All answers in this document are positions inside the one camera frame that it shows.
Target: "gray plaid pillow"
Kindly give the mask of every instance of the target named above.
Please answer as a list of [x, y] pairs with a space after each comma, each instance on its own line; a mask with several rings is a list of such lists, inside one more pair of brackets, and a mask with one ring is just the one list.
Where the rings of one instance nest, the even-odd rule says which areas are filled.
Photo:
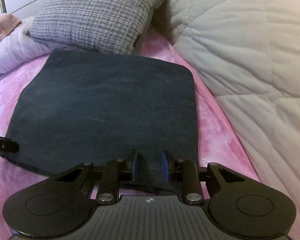
[[131, 54], [163, 0], [50, 0], [30, 26], [31, 38]]

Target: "beige quilt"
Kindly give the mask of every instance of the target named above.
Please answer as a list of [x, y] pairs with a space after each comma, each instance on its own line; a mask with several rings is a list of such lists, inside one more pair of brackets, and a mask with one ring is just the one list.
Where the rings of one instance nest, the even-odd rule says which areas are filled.
[[300, 0], [166, 0], [154, 24], [198, 70], [262, 182], [292, 198], [300, 240]]

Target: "pink blanket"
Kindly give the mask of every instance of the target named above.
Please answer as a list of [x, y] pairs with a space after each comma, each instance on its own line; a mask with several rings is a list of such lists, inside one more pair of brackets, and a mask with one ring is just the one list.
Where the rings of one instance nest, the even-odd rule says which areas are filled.
[[[150, 29], [147, 40], [143, 44], [141, 55], [177, 63], [192, 72], [198, 111], [200, 165], [206, 166], [209, 162], [218, 162], [259, 180], [225, 114], [196, 70], [183, 60], [171, 44], [153, 28]], [[20, 93], [39, 73], [47, 58], [48, 55], [39, 57], [0, 77], [0, 136], [6, 134]], [[5, 200], [14, 192], [42, 179], [44, 177], [18, 168], [0, 157], [0, 240], [6, 240], [11, 236], [2, 217]]]

